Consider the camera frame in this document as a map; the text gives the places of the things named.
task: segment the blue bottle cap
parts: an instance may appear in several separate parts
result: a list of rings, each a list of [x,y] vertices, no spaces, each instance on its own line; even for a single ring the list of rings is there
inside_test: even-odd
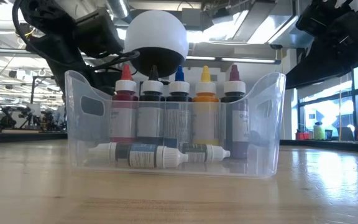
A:
[[[183,68],[181,67],[181,65],[179,65],[178,71],[175,74],[175,81],[185,81],[185,74],[183,73]]]

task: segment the wooden table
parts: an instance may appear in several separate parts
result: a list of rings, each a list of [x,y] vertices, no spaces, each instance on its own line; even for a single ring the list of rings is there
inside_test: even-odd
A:
[[[0,223],[358,223],[358,154],[282,147],[270,179],[71,170],[62,140],[0,144]]]

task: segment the bottle label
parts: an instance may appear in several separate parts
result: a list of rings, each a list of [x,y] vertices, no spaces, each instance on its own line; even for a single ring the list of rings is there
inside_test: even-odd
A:
[[[164,119],[165,145],[177,147],[190,142],[191,111],[188,105],[170,103],[166,105]]]
[[[195,108],[193,112],[193,140],[219,141],[218,105],[215,103],[195,103],[193,106]]]
[[[181,150],[188,155],[188,162],[206,162],[208,158],[205,144],[183,144]]]
[[[163,114],[160,107],[139,107],[137,137],[163,137]]]
[[[128,165],[130,167],[157,167],[157,148],[158,146],[151,144],[133,144],[129,152]]]
[[[248,112],[234,110],[232,115],[232,140],[247,142],[249,140]]]
[[[134,138],[136,110],[132,108],[112,108],[110,137]]]

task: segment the ceiling light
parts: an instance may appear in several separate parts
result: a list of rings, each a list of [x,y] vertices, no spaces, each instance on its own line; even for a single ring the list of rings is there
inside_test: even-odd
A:
[[[291,19],[290,22],[288,22],[282,29],[280,29],[270,40],[268,40],[268,43],[272,43],[274,40],[276,40],[278,37],[280,37],[294,22],[298,20],[298,16],[295,16]]]
[[[223,62],[245,62],[245,63],[275,63],[275,60],[252,59],[252,58],[222,58]]]
[[[233,27],[230,29],[230,31],[227,33],[226,40],[232,39],[234,37],[234,35],[239,30],[241,24],[246,19],[248,12],[249,12],[248,10],[245,10],[245,11],[238,12],[235,15],[233,15],[233,19],[237,17],[237,20],[235,21],[235,23],[234,23]]]
[[[215,60],[214,57],[199,57],[199,56],[187,56],[187,60]]]

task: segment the white spherical light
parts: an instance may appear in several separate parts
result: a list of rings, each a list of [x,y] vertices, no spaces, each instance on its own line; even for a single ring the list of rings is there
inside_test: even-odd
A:
[[[129,24],[126,32],[125,51],[132,50],[140,52],[140,57],[132,61],[139,72],[147,75],[155,64],[160,77],[166,77],[186,59],[189,50],[186,29],[168,12],[143,12]]]

